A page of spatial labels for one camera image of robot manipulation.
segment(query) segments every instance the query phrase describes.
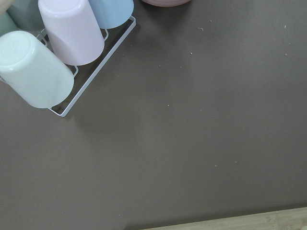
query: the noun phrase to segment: pink bowl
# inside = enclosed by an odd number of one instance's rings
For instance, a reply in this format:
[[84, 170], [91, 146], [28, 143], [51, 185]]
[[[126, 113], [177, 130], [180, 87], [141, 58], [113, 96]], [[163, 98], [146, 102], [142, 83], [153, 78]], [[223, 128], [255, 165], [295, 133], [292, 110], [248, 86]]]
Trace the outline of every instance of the pink bowl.
[[170, 6], [178, 6], [191, 0], [142, 0], [142, 1], [154, 6], [170, 7]]

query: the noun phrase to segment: cup rack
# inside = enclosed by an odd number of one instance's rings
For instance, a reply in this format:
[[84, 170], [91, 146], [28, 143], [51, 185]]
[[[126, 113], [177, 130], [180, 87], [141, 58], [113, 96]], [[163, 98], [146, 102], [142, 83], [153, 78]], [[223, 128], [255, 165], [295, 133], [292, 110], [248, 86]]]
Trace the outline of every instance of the cup rack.
[[[98, 74], [101, 68], [106, 64], [109, 58], [117, 50], [119, 45], [125, 40], [128, 34], [133, 30], [136, 25], [136, 19], [131, 16], [122, 26], [115, 29], [110, 29], [106, 31], [108, 39], [105, 41], [105, 48], [101, 56], [94, 62], [87, 64], [85, 66], [72, 67], [68, 66], [71, 70], [76, 68], [75, 71], [75, 83], [70, 95], [60, 104], [48, 108], [50, 111], [54, 112], [56, 115], [65, 117], [73, 105], [77, 102], [79, 97], [89, 86], [94, 77]], [[37, 36], [39, 40], [43, 40], [46, 43], [46, 31], [43, 30]]]

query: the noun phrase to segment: light pink cup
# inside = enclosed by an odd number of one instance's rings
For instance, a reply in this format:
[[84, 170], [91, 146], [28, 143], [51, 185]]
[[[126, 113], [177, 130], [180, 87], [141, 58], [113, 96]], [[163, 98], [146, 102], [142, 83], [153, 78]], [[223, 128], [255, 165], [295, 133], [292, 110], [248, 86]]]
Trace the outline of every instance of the light pink cup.
[[191, 0], [142, 0], [142, 1], [154, 6], [170, 7], [170, 6], [178, 6]]
[[88, 0], [39, 0], [38, 7], [60, 60], [80, 66], [101, 55], [105, 42]]

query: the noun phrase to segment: wooden board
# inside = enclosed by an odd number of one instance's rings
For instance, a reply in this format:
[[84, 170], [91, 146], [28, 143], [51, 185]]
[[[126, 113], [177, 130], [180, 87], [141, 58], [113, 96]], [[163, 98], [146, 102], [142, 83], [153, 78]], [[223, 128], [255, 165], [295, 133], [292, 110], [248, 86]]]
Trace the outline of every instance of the wooden board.
[[300, 230], [307, 226], [307, 207], [215, 219], [151, 230]]

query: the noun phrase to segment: gray table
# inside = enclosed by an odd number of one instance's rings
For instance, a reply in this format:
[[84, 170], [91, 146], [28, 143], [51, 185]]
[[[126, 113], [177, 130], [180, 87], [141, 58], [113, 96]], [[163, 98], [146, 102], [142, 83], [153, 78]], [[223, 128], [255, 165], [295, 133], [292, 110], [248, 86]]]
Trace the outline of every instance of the gray table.
[[307, 1], [135, 0], [66, 118], [0, 84], [0, 229], [136, 230], [307, 204]]

